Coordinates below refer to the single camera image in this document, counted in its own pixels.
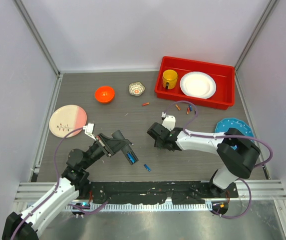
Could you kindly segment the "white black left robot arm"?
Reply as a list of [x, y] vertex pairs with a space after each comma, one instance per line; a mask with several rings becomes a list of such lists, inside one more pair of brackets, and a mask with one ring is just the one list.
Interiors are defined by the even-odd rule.
[[63, 174], [56, 175], [56, 183], [32, 206], [20, 214], [12, 212], [5, 221], [2, 233], [3, 240], [37, 240], [57, 215], [73, 200], [85, 199], [89, 195], [88, 167], [104, 155], [109, 157], [122, 151], [125, 155], [132, 152], [132, 143], [121, 131], [114, 137], [93, 134], [93, 124], [81, 128], [94, 139], [88, 151], [74, 149], [68, 157], [67, 167]]

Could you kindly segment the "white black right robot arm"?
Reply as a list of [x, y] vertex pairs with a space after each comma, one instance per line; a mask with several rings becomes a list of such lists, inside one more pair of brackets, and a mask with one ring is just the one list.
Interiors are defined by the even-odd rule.
[[160, 149], [194, 150], [219, 156], [224, 166], [214, 172], [207, 189], [216, 198], [221, 197], [237, 179], [248, 179], [261, 153], [251, 139], [235, 128], [227, 132], [204, 133], [180, 127], [169, 129], [155, 122], [147, 134]]

